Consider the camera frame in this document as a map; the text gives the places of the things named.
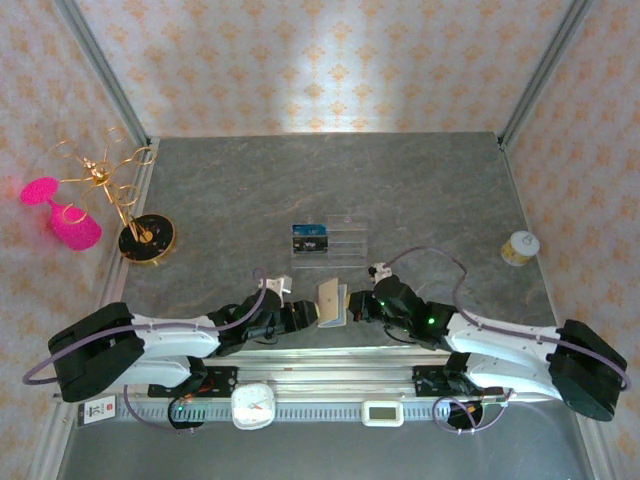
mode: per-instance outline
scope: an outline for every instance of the white alarm clock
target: white alarm clock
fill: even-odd
[[[231,417],[240,430],[266,427],[276,417],[276,396],[264,383],[236,387],[231,394]]]

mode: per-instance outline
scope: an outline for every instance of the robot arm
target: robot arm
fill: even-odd
[[[228,305],[188,320],[145,317],[130,313],[124,303],[109,304],[49,341],[53,355],[98,332],[123,330],[54,362],[62,398],[83,401],[110,386],[126,384],[157,384],[190,393],[207,376],[202,358],[229,355],[247,340],[295,332],[317,320],[312,302],[284,302],[283,294],[290,288],[288,277],[267,280],[264,299],[253,315],[221,331],[214,331],[214,327],[229,325],[248,313],[259,300],[260,290],[241,305]]]
[[[563,400],[589,418],[613,418],[622,390],[620,376],[594,358],[562,345],[586,348],[622,371],[627,363],[583,323],[567,320],[560,329],[530,327],[469,314],[474,325],[453,306],[424,302],[383,264],[372,266],[369,274],[375,282],[373,291],[357,292],[350,298],[349,310],[356,321],[401,328],[424,348],[452,353],[444,370],[434,373],[441,378],[425,379],[427,382],[446,385],[459,394],[494,386],[540,393]]]

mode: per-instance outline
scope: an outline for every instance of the pink glass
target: pink glass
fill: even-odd
[[[102,236],[102,228],[89,214],[78,223],[73,223],[85,215],[84,210],[77,207],[69,208],[63,216],[65,207],[52,200],[59,184],[52,177],[38,178],[24,187],[20,200],[25,205],[48,203],[51,206],[49,227],[71,250],[80,251],[93,247]]]

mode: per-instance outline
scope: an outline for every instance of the floral wallpaper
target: floral wallpaper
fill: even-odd
[[[614,427],[621,478],[638,478],[640,3],[594,3],[508,153],[558,316],[587,322],[629,362],[636,386]]]
[[[122,121],[51,0],[1,2],[0,26],[0,477],[17,480],[27,473],[52,392],[20,379],[46,357],[53,334],[95,309],[119,228],[106,201],[92,198],[102,240],[72,252],[46,227],[49,207],[22,205],[20,191],[43,175],[77,177],[79,166],[50,147],[71,138],[87,155],[102,152],[103,131]],[[134,148],[129,140],[118,145],[123,150],[112,154]],[[56,201],[77,194],[66,185]]]
[[[570,0],[80,0],[150,136],[501,131]]]

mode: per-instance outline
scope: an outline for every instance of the card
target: card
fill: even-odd
[[[347,324],[347,286],[332,278],[318,288],[318,328],[343,327]]]
[[[99,398],[78,405],[78,426],[101,422],[116,416],[116,396]]]
[[[294,254],[327,253],[329,250],[327,226],[324,224],[294,224],[291,233]]]

